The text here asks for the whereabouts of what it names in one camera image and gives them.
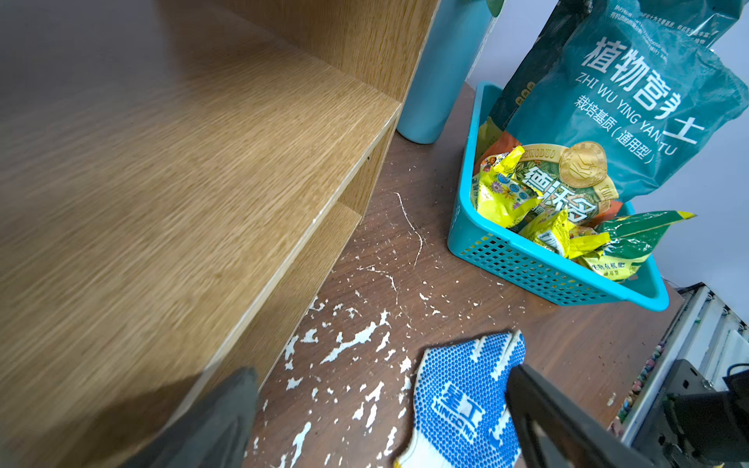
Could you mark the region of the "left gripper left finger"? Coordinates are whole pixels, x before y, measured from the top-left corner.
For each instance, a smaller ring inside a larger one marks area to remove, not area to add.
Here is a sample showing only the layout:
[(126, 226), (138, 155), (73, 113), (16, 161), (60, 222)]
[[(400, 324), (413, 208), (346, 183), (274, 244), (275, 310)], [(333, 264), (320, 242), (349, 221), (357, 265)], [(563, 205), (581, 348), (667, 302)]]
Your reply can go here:
[(241, 368), (196, 402), (124, 467), (240, 467), (257, 413), (257, 373)]

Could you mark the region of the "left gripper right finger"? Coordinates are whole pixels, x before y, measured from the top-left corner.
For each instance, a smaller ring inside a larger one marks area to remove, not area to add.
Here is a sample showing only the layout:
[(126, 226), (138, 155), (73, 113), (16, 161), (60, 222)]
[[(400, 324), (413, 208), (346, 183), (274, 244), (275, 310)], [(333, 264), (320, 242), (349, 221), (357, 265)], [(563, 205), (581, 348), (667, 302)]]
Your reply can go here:
[(505, 397), (528, 467), (624, 468), (653, 464), (528, 365), (512, 369)]

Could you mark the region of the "teal plastic basket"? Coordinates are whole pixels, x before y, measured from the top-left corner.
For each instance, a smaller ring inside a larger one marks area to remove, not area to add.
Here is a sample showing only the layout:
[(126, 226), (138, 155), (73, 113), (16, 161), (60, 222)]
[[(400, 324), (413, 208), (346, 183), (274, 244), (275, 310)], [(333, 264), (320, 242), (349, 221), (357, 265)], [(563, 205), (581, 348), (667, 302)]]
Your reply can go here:
[(450, 252), (560, 306), (628, 301), (653, 312), (667, 309), (669, 294), (653, 257), (633, 278), (612, 282), (477, 213), (471, 202), (471, 189), (478, 131), (501, 93), (501, 87), (488, 81), (476, 88), (448, 236)]

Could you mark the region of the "yellow green bag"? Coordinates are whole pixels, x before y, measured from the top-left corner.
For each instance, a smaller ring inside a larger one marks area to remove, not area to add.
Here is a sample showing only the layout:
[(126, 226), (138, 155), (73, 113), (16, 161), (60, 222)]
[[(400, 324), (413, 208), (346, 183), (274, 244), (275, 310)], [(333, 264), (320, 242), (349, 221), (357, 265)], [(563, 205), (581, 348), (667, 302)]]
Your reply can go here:
[(651, 257), (671, 226), (695, 216), (681, 211), (658, 211), (606, 220), (597, 226), (596, 232), (608, 233), (610, 242), (582, 255), (577, 263), (614, 282), (625, 281)]

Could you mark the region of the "yellow fertilizer bag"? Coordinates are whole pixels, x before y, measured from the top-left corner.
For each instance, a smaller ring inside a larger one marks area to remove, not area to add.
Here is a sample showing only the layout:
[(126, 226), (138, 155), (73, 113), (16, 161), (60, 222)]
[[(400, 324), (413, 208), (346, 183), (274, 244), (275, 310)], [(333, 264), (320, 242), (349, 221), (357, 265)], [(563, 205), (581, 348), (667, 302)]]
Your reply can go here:
[(607, 232), (599, 233), (591, 227), (572, 223), (567, 210), (539, 214), (520, 230), (520, 235), (564, 259), (577, 259), (611, 241)]
[(538, 191), (526, 186), (516, 177), (516, 169), (525, 154), (523, 146), (487, 157), (474, 177), (475, 208), (489, 222), (513, 228), (539, 204)]

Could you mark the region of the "large green soil bag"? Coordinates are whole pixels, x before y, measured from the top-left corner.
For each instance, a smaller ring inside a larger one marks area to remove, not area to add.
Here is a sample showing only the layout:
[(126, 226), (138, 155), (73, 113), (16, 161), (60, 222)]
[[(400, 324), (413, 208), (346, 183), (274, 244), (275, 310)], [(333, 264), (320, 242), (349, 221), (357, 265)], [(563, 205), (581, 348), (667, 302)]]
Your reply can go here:
[(595, 224), (664, 185), (748, 105), (747, 85), (671, 23), (668, 1), (560, 1), (493, 104), (476, 157), (522, 146), (544, 210)]

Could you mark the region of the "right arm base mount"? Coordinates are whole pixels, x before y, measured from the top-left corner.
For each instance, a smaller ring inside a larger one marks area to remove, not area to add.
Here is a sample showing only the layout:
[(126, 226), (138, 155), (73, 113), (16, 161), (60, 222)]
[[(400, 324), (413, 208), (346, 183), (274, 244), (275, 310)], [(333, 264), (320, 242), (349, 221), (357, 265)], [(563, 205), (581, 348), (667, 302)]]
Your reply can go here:
[(731, 365), (715, 390), (687, 360), (665, 378), (632, 448), (655, 467), (748, 465), (748, 367)]

